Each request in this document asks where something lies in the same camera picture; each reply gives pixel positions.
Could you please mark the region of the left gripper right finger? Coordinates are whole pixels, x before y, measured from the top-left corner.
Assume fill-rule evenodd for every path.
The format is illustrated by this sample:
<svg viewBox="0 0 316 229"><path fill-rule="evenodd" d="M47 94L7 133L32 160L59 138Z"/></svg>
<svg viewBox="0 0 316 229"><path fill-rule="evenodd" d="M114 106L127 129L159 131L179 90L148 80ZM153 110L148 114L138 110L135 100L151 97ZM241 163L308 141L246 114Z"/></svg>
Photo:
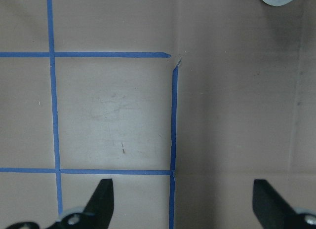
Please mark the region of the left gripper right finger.
<svg viewBox="0 0 316 229"><path fill-rule="evenodd" d="M316 215L294 210L265 179L253 183L252 210L264 229L314 229Z"/></svg>

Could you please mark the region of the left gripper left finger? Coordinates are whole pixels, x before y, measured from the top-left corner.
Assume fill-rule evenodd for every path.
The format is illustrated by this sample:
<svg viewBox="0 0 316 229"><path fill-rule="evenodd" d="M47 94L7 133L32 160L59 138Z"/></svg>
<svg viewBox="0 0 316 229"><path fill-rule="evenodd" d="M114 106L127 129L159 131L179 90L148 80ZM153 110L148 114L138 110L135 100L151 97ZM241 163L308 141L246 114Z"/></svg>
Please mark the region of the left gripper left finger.
<svg viewBox="0 0 316 229"><path fill-rule="evenodd" d="M49 226L50 229L107 229L114 213L112 179L102 179L81 212L70 213Z"/></svg>

